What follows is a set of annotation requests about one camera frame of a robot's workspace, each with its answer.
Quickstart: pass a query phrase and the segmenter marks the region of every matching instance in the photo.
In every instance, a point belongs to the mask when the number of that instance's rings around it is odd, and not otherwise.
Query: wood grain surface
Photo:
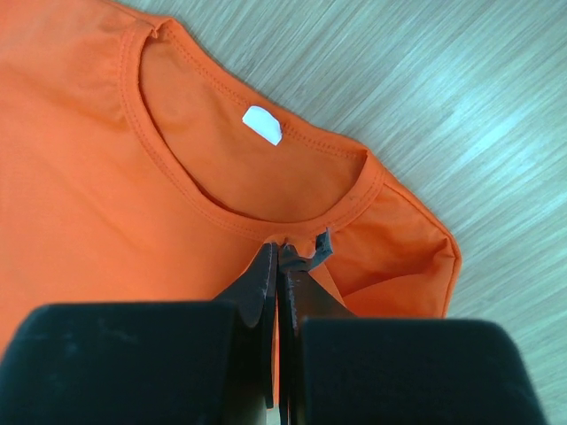
[[[567,424],[566,1],[124,3],[174,15],[241,80],[367,144],[461,246],[450,314],[500,323]]]

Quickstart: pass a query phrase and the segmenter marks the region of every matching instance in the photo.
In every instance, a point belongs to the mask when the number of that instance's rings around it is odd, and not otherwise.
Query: shirt front
[[[360,143],[210,59],[175,20],[102,0],[3,1],[0,352],[35,307],[211,299],[261,245],[334,254],[313,277],[354,313],[442,317],[447,229]],[[270,112],[273,145],[243,124]]]

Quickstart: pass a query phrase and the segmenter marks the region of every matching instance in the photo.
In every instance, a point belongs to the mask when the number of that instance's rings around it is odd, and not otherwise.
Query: white tag
[[[246,111],[245,116],[242,117],[242,122],[274,146],[277,146],[282,140],[280,122],[264,108],[251,106]]]

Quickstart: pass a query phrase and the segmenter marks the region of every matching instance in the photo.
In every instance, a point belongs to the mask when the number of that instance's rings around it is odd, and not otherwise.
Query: t-shirt
[[[102,0],[2,0],[0,352],[60,302],[207,300],[265,242],[360,316],[441,317],[447,229],[362,144],[209,58],[174,19]],[[269,112],[282,139],[243,123]]]

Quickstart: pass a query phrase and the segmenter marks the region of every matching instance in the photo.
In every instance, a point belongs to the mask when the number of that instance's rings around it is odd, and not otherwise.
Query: neckline
[[[185,60],[190,61],[224,96],[247,107],[254,104],[261,106],[274,114],[280,120],[285,135],[330,155],[364,157],[364,165],[352,188],[319,217],[294,223],[245,217],[227,211],[208,199],[168,149],[155,128],[140,93],[139,66],[144,45],[158,31],[166,31]],[[130,126],[154,164],[182,192],[196,211],[215,225],[240,236],[265,241],[273,235],[315,238],[326,228],[338,231],[362,214],[383,186],[385,169],[368,148],[348,137],[312,126],[299,116],[273,104],[214,62],[174,19],[163,19],[157,25],[140,20],[126,31],[120,47],[120,98]]]

